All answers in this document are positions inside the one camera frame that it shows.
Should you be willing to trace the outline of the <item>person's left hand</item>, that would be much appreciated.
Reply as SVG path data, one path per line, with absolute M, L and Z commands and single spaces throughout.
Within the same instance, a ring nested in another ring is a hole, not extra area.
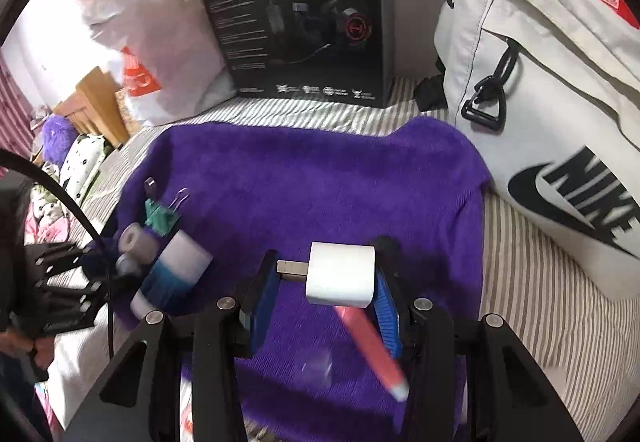
M 54 339 L 51 337 L 32 340 L 9 327 L 0 332 L 0 350 L 2 353 L 17 356 L 35 352 L 35 363 L 41 370 L 47 370 L 54 359 Z

